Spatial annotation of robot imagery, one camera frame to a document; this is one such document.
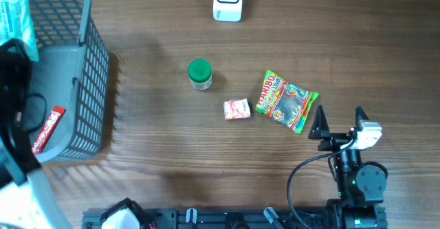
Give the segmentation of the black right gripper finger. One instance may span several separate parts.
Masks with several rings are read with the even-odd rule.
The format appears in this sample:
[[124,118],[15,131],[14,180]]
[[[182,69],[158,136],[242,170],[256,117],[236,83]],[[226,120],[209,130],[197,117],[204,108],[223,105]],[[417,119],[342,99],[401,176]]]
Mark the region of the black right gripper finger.
[[310,140],[324,140],[330,138],[329,125],[322,105],[317,106],[315,118],[311,126],[308,138]]
[[361,106],[357,106],[355,108],[355,126],[357,128],[364,128],[367,122],[369,122],[369,117],[365,114]]

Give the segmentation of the Haribo gummy candy bag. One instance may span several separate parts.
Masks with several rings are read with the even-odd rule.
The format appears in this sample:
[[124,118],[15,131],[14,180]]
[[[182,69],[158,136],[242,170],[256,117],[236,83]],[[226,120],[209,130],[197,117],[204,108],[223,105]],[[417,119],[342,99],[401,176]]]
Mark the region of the Haribo gummy candy bag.
[[255,110],[300,134],[313,102],[319,97],[267,70]]

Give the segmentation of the teal wet wipes pack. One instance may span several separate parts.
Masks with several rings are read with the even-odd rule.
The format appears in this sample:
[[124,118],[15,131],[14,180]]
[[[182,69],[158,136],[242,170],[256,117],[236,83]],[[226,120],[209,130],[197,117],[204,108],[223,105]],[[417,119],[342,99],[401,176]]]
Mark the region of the teal wet wipes pack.
[[39,61],[30,0],[1,0],[1,45],[11,39],[24,44],[31,61]]

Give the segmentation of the red chocolate bar wrapper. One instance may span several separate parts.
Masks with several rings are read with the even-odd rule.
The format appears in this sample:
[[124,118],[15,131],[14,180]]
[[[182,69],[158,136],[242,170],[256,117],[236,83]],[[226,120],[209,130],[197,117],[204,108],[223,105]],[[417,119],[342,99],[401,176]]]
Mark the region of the red chocolate bar wrapper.
[[33,145],[32,145],[32,152],[33,154],[37,155],[42,152],[42,150],[45,148],[45,145],[47,144],[48,140],[50,139],[53,131],[55,130],[57,124],[63,117],[66,109],[59,106],[54,106],[51,110],[47,120],[41,127],[41,130],[39,134],[37,135]]

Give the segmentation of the small red-white snack packet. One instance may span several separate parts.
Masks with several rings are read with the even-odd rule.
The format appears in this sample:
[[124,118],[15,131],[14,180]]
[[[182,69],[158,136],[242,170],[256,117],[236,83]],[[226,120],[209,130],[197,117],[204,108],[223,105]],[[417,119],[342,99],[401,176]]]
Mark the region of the small red-white snack packet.
[[225,101],[223,110],[225,120],[245,119],[251,116],[247,98]]

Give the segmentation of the green-lidded Knorr jar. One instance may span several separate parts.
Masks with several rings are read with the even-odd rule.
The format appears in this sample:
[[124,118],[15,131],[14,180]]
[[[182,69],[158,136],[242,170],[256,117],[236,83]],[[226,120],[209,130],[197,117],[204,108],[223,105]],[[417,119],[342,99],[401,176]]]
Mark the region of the green-lidded Knorr jar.
[[212,84],[212,68],[202,58],[195,59],[188,66],[188,77],[193,88],[199,91],[208,89]]

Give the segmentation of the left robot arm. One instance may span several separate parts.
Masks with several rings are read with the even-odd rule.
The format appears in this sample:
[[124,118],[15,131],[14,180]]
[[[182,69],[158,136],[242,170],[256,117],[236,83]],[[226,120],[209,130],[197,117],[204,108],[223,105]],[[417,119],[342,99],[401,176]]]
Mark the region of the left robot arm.
[[20,40],[1,45],[1,227],[71,228],[18,119],[31,96],[31,65]]

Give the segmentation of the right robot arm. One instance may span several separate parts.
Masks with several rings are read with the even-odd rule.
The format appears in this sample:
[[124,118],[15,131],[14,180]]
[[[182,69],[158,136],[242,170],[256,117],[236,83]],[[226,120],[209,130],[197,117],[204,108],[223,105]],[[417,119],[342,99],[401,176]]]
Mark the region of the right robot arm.
[[355,126],[347,133],[332,133],[323,106],[316,109],[308,138],[319,140],[319,151],[328,152],[328,164],[337,184],[337,199],[329,199],[323,228],[386,228],[386,214],[377,205],[384,201],[387,169],[378,162],[364,162],[361,152],[382,136],[379,122],[355,108]]

